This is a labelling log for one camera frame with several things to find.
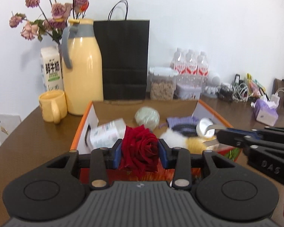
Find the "red rose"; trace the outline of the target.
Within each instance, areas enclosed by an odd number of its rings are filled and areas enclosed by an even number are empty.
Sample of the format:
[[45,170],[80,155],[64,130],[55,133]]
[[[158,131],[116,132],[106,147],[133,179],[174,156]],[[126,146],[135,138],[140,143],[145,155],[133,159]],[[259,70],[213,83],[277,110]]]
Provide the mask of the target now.
[[126,127],[119,168],[137,175],[156,172],[159,161],[158,138],[145,126]]

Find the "small white jar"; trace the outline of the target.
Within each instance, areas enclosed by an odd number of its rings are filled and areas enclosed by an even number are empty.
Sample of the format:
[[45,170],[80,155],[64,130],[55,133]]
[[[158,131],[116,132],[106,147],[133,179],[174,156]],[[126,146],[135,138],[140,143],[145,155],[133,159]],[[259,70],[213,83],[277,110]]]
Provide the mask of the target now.
[[208,127],[213,125],[213,122],[208,118],[202,118],[197,126],[197,135],[201,138],[212,138],[214,137],[214,129],[209,129]]

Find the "white yellow plush toy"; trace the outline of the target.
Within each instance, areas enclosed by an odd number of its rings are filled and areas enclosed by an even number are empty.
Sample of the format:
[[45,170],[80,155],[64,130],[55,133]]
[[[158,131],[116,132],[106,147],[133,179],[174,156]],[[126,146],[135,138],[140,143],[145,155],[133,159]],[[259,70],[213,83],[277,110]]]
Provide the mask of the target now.
[[186,137],[179,132],[167,129],[162,133],[160,139],[163,139],[170,148],[181,147],[190,151],[191,154],[202,154],[204,150],[216,151],[220,144],[213,138],[205,139],[200,137]]

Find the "white plastic bottle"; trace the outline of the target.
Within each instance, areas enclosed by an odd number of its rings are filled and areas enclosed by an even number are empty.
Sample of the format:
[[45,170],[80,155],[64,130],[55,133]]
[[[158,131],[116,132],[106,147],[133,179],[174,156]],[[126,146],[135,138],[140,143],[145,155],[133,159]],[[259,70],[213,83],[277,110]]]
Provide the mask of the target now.
[[125,121],[122,118],[102,124],[90,130],[87,145],[93,149],[112,148],[118,139],[123,139],[126,130]]

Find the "purple tissue pack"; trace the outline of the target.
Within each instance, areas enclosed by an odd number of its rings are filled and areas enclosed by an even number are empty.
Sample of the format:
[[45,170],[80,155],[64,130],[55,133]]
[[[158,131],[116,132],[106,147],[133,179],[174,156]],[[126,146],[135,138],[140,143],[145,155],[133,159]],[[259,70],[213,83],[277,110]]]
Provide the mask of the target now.
[[277,114],[279,102],[280,97],[277,94],[273,94],[270,100],[264,95],[252,102],[255,120],[270,127],[274,126],[279,118]]

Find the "purple knit cloth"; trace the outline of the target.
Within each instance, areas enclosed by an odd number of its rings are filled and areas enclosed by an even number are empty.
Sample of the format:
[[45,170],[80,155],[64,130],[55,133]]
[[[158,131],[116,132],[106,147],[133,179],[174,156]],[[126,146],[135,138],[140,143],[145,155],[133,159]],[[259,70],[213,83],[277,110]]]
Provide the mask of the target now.
[[193,124],[197,125],[199,122],[199,119],[193,116],[186,116],[186,117],[168,117],[166,118],[166,121],[163,124],[160,124],[158,127],[168,127],[170,129],[174,128],[178,125],[183,124]]

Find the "red cardboard box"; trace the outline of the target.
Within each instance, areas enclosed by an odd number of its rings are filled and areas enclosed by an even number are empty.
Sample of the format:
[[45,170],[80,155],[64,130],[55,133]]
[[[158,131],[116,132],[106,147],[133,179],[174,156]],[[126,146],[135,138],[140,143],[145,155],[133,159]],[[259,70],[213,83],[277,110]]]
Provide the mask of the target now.
[[[99,124],[106,124],[110,121],[123,118],[125,124],[129,127],[138,126],[135,122],[135,113],[142,107],[152,107],[159,112],[159,127],[154,130],[154,134],[159,138],[166,131],[163,124],[168,117],[186,117],[193,116],[198,119],[209,118],[214,124],[220,124],[225,127],[232,127],[220,114],[214,111],[202,100],[140,100],[140,101],[105,101],[91,102],[88,104],[84,115],[79,123],[75,137],[73,139],[71,150],[78,150],[79,154],[90,154],[93,148],[87,145],[86,134],[88,127],[96,128]],[[241,150],[228,145],[221,145],[217,152],[236,162]],[[109,182],[116,180],[122,181],[168,181],[173,178],[174,170],[165,170],[161,162],[158,164],[157,172],[146,172],[141,178],[134,176],[131,172],[125,170],[107,170]]]

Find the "pale green shower pouf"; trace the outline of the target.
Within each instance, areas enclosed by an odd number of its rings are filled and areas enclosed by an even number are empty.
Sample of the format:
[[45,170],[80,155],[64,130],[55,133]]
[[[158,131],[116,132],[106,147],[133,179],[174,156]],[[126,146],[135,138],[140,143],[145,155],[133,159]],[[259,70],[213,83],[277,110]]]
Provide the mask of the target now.
[[145,128],[153,131],[160,121],[160,114],[151,107],[142,107],[135,113],[135,121],[139,126],[144,125]]

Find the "colourful snack packets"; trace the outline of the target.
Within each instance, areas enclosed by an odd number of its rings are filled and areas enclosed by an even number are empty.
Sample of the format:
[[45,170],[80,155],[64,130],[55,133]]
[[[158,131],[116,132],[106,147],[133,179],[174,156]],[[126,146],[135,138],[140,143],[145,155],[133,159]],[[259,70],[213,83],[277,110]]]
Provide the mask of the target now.
[[256,79],[254,79],[249,73],[246,74],[245,83],[249,89],[249,95],[251,97],[261,97],[266,94],[266,89]]

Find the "yellow ceramic mug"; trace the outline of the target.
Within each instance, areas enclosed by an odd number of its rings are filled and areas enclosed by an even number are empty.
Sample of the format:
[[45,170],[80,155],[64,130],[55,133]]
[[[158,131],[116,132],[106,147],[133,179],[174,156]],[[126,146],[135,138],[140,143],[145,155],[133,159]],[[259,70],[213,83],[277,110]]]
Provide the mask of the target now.
[[42,93],[39,96],[39,107],[45,122],[59,124],[68,113],[65,92],[52,90]]

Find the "clear seed container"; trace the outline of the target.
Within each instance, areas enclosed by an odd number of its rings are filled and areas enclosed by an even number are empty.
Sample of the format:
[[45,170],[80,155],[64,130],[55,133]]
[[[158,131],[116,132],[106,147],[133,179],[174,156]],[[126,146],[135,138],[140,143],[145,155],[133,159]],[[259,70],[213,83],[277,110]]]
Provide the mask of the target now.
[[150,98],[152,100],[173,100],[179,73],[169,67],[151,67]]

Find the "white toy robot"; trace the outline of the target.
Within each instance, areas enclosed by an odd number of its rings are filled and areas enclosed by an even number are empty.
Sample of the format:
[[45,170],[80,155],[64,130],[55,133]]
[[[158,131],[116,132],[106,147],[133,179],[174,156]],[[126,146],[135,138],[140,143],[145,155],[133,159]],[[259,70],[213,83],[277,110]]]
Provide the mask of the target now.
[[204,94],[214,98],[216,96],[216,93],[218,92],[218,87],[220,86],[220,84],[221,84],[221,78],[219,73],[214,71],[209,71]]

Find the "water bottle right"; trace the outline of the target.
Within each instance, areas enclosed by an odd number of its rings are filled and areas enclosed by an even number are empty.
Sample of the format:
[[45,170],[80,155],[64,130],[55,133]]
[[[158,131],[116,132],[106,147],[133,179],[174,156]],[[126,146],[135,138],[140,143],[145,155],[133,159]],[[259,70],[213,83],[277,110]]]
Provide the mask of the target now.
[[207,55],[205,52],[201,51],[200,55],[197,57],[197,75],[200,87],[204,89],[208,77],[209,63],[207,61]]

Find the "water bottle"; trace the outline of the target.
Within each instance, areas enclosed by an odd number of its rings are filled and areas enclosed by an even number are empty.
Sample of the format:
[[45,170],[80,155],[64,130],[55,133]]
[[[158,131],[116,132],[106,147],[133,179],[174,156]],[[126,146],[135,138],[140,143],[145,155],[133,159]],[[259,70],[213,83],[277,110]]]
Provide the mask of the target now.
[[195,86],[198,65],[197,65],[195,52],[191,49],[188,50],[185,56],[185,66],[186,66],[185,76],[187,83],[190,84],[191,86]]
[[185,65],[185,55],[181,48],[177,48],[173,55],[173,59],[171,62],[171,68],[179,73],[179,75],[183,75],[186,72]]
[[207,61],[207,55],[205,52],[201,51],[200,55],[197,57],[197,75],[200,87],[204,89],[208,77],[209,63]]

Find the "water bottle middle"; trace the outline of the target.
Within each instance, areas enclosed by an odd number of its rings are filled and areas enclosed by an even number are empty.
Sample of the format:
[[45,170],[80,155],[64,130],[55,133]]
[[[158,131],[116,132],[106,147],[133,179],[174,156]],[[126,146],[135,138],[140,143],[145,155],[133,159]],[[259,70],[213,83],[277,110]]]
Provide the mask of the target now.
[[188,50],[185,56],[185,66],[186,66],[185,76],[187,83],[190,84],[191,86],[195,86],[198,65],[197,65],[195,52],[191,49]]

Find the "water bottle left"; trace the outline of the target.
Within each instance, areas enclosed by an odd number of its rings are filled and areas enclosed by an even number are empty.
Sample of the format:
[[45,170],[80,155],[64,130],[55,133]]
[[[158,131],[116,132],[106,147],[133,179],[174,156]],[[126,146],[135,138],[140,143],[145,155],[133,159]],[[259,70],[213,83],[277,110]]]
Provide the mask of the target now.
[[181,48],[177,48],[173,55],[173,59],[171,62],[171,68],[179,73],[179,75],[183,75],[186,72],[185,65],[185,55]]

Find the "yellow thermos jug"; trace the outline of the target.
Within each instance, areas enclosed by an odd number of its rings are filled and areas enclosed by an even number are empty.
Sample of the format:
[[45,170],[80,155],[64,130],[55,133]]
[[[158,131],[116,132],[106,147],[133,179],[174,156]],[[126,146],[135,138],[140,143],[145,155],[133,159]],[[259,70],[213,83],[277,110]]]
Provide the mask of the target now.
[[82,115],[92,101],[103,101],[102,56],[92,19],[69,19],[61,40],[62,74],[68,112]]

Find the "white booklet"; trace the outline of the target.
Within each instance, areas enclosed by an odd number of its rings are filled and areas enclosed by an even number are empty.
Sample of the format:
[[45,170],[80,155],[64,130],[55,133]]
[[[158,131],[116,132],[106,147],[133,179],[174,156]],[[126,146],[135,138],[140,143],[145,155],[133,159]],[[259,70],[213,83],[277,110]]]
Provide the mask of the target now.
[[20,124],[19,115],[0,114],[0,146]]

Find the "white milk carton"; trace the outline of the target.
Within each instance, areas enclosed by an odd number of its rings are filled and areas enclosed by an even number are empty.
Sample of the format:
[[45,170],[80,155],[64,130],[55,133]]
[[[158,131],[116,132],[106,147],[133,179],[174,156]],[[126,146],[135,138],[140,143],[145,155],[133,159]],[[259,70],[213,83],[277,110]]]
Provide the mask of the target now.
[[44,90],[63,91],[61,59],[57,46],[41,48],[40,67]]

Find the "black paper bag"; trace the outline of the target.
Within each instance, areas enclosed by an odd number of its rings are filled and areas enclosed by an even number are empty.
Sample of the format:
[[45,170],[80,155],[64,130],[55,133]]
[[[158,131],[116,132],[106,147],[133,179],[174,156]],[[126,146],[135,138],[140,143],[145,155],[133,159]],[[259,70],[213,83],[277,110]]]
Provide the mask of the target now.
[[149,20],[128,20],[129,4],[120,0],[106,21],[95,21],[102,56],[104,100],[144,100],[147,89]]

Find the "dried pink flower bouquet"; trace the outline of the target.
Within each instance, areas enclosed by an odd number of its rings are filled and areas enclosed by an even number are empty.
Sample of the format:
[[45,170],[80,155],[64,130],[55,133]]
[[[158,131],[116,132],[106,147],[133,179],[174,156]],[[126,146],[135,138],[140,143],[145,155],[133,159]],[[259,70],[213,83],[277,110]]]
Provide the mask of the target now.
[[25,40],[39,40],[48,36],[57,45],[62,42],[64,29],[72,19],[84,19],[89,8],[89,0],[25,0],[27,9],[37,9],[39,16],[29,17],[25,13],[12,13],[9,27],[22,27],[20,36]]

